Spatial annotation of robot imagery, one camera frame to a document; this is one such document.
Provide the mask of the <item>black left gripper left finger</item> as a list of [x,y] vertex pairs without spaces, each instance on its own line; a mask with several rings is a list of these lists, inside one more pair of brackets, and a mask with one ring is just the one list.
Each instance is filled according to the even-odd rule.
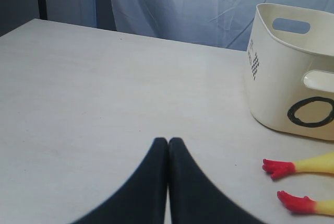
[[168,142],[157,137],[128,180],[74,223],[164,223],[167,186]]

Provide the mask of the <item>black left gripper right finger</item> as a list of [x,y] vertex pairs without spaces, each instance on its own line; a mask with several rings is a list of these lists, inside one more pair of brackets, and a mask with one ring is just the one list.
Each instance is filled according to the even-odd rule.
[[202,172],[184,141],[169,141],[172,223],[261,223],[226,197]]

